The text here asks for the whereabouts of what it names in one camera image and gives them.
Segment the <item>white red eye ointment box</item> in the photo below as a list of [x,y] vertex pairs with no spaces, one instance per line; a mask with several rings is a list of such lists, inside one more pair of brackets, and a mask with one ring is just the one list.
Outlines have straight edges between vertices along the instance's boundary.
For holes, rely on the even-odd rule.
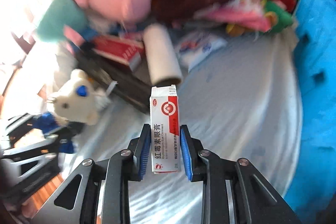
[[175,85],[151,89],[150,128],[152,172],[179,172],[181,146],[179,105]]

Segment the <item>white bear plush blue dress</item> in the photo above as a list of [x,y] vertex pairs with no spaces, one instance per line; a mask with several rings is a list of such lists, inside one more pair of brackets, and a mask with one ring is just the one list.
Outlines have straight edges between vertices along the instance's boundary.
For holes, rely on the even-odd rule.
[[70,79],[47,100],[52,110],[34,118],[33,128],[47,135],[72,122],[94,125],[98,114],[111,100],[102,89],[95,91],[88,75],[81,69],[71,72]]

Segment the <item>blue plastic crate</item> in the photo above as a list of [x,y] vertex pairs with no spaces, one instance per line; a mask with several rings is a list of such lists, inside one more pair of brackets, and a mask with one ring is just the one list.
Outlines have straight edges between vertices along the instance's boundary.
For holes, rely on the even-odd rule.
[[302,223],[315,223],[335,195],[335,0],[299,0],[295,16],[303,124],[285,200]]

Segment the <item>light blue bed sheet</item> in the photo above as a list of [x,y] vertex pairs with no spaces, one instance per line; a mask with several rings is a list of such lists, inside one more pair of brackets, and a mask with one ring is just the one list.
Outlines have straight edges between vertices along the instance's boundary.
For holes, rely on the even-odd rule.
[[[224,159],[250,159],[284,195],[299,155],[302,103],[292,52],[292,27],[279,34],[226,38],[178,86],[179,119],[192,137]],[[65,178],[85,158],[104,160],[139,135],[149,114],[99,91],[98,122],[74,137],[75,154],[60,157]],[[131,223],[200,223],[201,183],[181,172],[154,174],[130,183]]]

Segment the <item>black keyboard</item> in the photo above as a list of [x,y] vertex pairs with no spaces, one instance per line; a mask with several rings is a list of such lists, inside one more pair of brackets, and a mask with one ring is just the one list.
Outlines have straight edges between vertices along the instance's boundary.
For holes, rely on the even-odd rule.
[[78,68],[102,86],[108,94],[116,94],[140,112],[149,113],[150,85],[110,65],[93,51],[79,50],[75,57]]

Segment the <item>long red white box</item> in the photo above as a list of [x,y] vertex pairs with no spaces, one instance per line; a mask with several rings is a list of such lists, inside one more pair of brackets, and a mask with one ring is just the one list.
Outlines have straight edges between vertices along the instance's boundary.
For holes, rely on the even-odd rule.
[[145,56],[142,42],[119,38],[111,35],[100,35],[93,38],[93,50],[111,64],[124,71],[134,72]]

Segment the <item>white paper roll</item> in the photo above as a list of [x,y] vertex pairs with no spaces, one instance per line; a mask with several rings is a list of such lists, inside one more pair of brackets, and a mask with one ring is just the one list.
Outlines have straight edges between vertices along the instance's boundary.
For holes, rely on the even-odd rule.
[[178,85],[182,71],[165,26],[151,24],[143,32],[147,66],[153,86]]

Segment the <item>green-bodied pink pig plush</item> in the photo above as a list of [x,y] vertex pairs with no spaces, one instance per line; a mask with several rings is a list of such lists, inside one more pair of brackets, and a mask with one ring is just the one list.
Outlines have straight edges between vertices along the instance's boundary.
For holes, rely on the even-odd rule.
[[88,0],[52,0],[35,33],[43,42],[68,40],[80,46],[99,35],[91,19]]

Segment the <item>white blue packet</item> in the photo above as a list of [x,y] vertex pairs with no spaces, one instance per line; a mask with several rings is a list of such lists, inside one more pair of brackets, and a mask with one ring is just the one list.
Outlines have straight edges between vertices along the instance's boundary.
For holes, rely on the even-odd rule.
[[203,62],[209,55],[227,46],[226,39],[205,31],[193,31],[185,35],[175,46],[179,63],[188,72]]

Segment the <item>green plush toy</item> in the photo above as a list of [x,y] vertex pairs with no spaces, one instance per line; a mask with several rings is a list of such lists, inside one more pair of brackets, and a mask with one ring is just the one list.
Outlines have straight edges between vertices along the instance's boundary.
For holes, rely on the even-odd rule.
[[248,22],[239,24],[227,24],[226,33],[230,36],[241,36],[247,32],[261,32],[277,34],[294,23],[292,15],[284,9],[286,6],[278,1],[262,0],[264,9],[264,22]]

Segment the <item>pink printed bag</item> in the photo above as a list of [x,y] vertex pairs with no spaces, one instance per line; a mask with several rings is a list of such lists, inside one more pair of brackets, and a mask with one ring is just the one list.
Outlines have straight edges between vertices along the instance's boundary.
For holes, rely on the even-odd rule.
[[216,3],[209,8],[195,12],[194,18],[237,24],[261,32],[267,32],[271,28],[265,16],[263,0],[231,0],[225,5]]

